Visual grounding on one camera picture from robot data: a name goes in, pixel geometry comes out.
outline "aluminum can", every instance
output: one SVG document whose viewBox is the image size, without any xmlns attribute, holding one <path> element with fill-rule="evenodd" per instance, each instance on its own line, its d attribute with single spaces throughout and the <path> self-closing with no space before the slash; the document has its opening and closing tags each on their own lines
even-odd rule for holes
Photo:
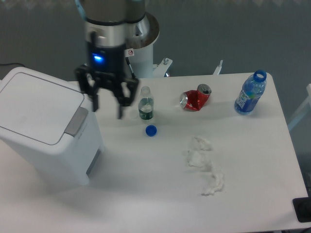
<svg viewBox="0 0 311 233">
<path fill-rule="evenodd" d="M 180 105 L 182 108 L 199 111 L 211 93 L 212 90 L 208 85 L 200 84 L 196 90 L 186 91 L 180 95 Z"/>
</svg>

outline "cable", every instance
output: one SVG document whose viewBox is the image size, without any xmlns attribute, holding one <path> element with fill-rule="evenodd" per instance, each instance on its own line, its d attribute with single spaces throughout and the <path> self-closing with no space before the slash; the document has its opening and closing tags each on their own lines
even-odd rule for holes
<svg viewBox="0 0 311 233">
<path fill-rule="evenodd" d="M 310 230 L 311 229 L 311 227 L 308 227 L 308 228 L 306 228 L 306 229 L 304 229 L 304 230 L 302 230 L 301 232 L 299 232 L 299 233 L 305 233 L 305 232 L 307 232 L 308 230 Z"/>
<path fill-rule="evenodd" d="M 11 66 L 11 65 L 17 65 L 17 66 L 21 66 L 21 67 L 26 67 L 24 64 L 18 63 L 18 62 L 0 64 L 0 67 Z"/>
</svg>

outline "bottle cap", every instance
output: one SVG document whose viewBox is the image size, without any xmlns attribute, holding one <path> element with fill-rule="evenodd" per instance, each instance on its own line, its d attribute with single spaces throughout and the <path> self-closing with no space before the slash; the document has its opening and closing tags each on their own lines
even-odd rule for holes
<svg viewBox="0 0 311 233">
<path fill-rule="evenodd" d="M 146 127 L 146 134 L 149 136 L 149 137 L 153 137 L 154 135 L 156 135 L 156 126 L 154 125 L 148 125 Z"/>
<path fill-rule="evenodd" d="M 263 71 L 262 69 L 259 69 L 254 73 L 254 80 L 258 83 L 265 81 L 266 78 L 267 78 L 267 73 Z"/>
</svg>

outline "water bottle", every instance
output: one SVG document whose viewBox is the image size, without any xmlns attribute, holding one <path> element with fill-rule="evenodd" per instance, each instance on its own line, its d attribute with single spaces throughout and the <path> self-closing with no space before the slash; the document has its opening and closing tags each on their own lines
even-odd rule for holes
<svg viewBox="0 0 311 233">
<path fill-rule="evenodd" d="M 239 97 L 234 103 L 235 110 L 241 115 L 250 114 L 255 108 L 266 87 L 267 74 L 257 70 L 244 82 Z"/>
<path fill-rule="evenodd" d="M 138 111 L 139 117 L 143 120 L 150 120 L 154 116 L 154 97 L 148 86 L 141 88 Z"/>
</svg>

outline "black object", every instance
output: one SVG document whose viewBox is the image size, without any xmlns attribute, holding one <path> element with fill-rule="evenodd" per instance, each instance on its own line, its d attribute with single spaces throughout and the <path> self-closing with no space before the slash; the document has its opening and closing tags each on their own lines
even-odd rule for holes
<svg viewBox="0 0 311 233">
<path fill-rule="evenodd" d="M 295 198 L 293 205 L 299 222 L 311 222 L 311 198 Z"/>
<path fill-rule="evenodd" d="M 11 66 L 11 65 L 17 65 L 17 66 L 21 66 L 21 67 L 26 67 L 24 64 L 22 64 L 22 63 L 18 63 L 18 62 L 0 64 L 0 67 L 4 67 L 4 66 Z"/>
<path fill-rule="evenodd" d="M 308 227 L 308 228 L 306 228 L 306 229 L 304 229 L 304 230 L 302 230 L 301 232 L 299 232 L 299 233 L 305 233 L 305 232 L 307 232 L 308 230 L 310 230 L 311 229 L 311 227 Z"/>
<path fill-rule="evenodd" d="M 132 74 L 128 78 L 124 73 L 125 44 L 116 47 L 99 47 L 97 44 L 97 32 L 90 33 L 91 42 L 87 43 L 88 64 L 75 69 L 75 75 L 79 82 L 81 92 L 88 94 L 93 102 L 93 111 L 98 107 L 98 89 L 104 88 L 113 92 L 119 103 L 119 119 L 122 118 L 123 107 L 130 106 L 134 101 L 138 87 L 138 79 Z M 87 77 L 91 75 L 95 81 L 91 86 Z M 121 83 L 126 83 L 130 96 L 125 97 Z"/>
</svg>

